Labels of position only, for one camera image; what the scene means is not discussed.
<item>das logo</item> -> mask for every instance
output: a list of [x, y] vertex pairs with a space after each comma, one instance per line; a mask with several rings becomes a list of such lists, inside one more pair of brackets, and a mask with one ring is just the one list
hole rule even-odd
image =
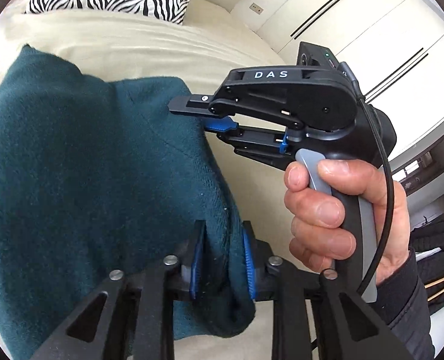
[[264, 77], [264, 78], [266, 78], [266, 79], [268, 79], [268, 78], [275, 78], [275, 75], [276, 74], [278, 74], [279, 76], [278, 77], [280, 77], [280, 78], [285, 78], [285, 77], [287, 77], [287, 71], [286, 70], [283, 70], [283, 71], [276, 71], [275, 73], [274, 73], [274, 71], [265, 71], [265, 72], [263, 72], [263, 71], [257, 71], [256, 73], [255, 73], [255, 76], [254, 76], [254, 78], [255, 79], [260, 79], [260, 78], [262, 78], [262, 77]]

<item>teal cloth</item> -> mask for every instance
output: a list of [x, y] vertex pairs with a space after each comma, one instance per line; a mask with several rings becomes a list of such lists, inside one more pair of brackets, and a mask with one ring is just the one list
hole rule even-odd
[[0, 333], [26, 360], [113, 269], [175, 251], [207, 221], [203, 298], [175, 336], [242, 332], [255, 313], [242, 225], [178, 78], [106, 83], [25, 46], [0, 86]]

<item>hand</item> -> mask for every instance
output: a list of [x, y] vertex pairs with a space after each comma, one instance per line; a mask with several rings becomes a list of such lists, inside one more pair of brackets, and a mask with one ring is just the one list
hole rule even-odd
[[[379, 241], [387, 203], [384, 173], [361, 160], [322, 160], [318, 172], [336, 190], [347, 195], [362, 195], [373, 203]], [[295, 215], [291, 226], [295, 238], [289, 245], [291, 254], [315, 272], [330, 268], [333, 259], [343, 260], [351, 256], [356, 249], [356, 240], [339, 227], [345, 217], [340, 200], [308, 188], [309, 173], [297, 162], [287, 167], [284, 181], [288, 188], [285, 206]], [[376, 272], [377, 285], [409, 257], [409, 236], [406, 193], [401, 184], [394, 182], [394, 216], [384, 256]]]

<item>gripper handle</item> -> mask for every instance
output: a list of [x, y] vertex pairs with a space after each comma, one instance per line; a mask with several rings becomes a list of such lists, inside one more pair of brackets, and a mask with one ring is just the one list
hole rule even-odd
[[[357, 290], [377, 249], [373, 205], [360, 196], [341, 193], [323, 181], [317, 173], [317, 164], [325, 158], [323, 154], [308, 149], [299, 149], [296, 153], [297, 162], [309, 171], [309, 187], [338, 198], [344, 205], [345, 219], [341, 228], [352, 233], [357, 245], [351, 257], [335, 261], [334, 269], [347, 288]], [[375, 275], [362, 298], [368, 303], [377, 300]]]

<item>black sleeve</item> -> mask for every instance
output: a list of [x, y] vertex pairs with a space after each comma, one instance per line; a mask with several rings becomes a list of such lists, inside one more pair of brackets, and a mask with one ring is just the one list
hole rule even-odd
[[427, 294], [417, 273], [414, 250], [404, 265], [379, 285], [372, 307], [415, 360], [434, 359]]

